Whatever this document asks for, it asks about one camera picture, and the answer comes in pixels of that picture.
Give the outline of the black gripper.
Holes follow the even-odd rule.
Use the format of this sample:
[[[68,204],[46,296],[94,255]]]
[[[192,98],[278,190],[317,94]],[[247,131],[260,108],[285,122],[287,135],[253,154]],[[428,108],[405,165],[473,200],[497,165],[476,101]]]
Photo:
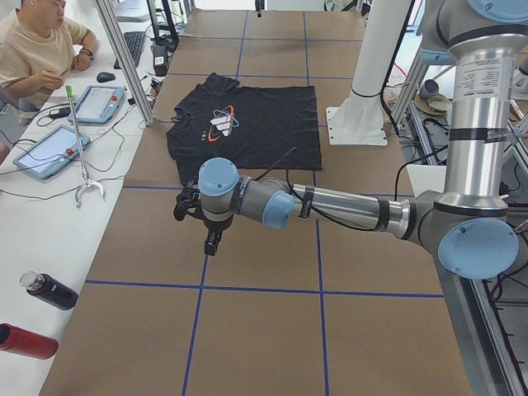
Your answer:
[[[204,242],[205,255],[214,257],[218,251],[223,231],[228,229],[233,222],[233,213],[230,211],[213,213],[206,209],[202,212],[205,217],[203,222],[208,229]]]

